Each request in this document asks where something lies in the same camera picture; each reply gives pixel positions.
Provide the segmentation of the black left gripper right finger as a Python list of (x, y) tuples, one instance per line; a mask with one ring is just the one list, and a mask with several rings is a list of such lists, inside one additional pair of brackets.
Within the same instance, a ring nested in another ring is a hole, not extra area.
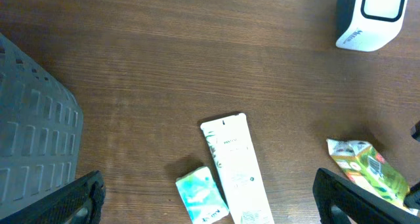
[(312, 192), (320, 222), (419, 223), (419, 218), (326, 168), (316, 172)]

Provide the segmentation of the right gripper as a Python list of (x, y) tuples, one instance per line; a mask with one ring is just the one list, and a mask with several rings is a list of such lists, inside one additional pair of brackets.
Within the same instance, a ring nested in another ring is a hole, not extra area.
[[(419, 142), (419, 126), (420, 122), (417, 122), (411, 129), (411, 136)], [(412, 186), (409, 193), (404, 198), (404, 204), (408, 208), (413, 208), (418, 210), (420, 205), (420, 190), (419, 190), (420, 183)]]

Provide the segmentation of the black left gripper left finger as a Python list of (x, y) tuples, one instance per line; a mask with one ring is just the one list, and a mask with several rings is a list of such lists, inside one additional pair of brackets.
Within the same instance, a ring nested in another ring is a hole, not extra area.
[(1, 222), (98, 224), (105, 196), (101, 172), (92, 171)]

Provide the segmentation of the green yellow snack bar wrapper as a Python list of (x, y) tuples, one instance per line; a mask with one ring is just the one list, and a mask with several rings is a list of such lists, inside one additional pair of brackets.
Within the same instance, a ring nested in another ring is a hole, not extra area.
[(412, 215), (418, 214), (417, 208), (404, 205), (409, 183), (371, 143), (335, 139), (326, 142), (329, 155), (354, 184)]

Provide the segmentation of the teal tissue pack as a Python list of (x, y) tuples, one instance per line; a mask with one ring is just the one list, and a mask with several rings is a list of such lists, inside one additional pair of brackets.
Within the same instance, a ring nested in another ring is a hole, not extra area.
[(175, 182), (193, 224), (212, 224), (230, 212), (207, 166), (202, 166)]

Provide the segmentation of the white cosmetic tube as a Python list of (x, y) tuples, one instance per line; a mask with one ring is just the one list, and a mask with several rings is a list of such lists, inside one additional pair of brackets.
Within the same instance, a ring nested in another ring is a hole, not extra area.
[(200, 125), (234, 223), (274, 222), (244, 113)]

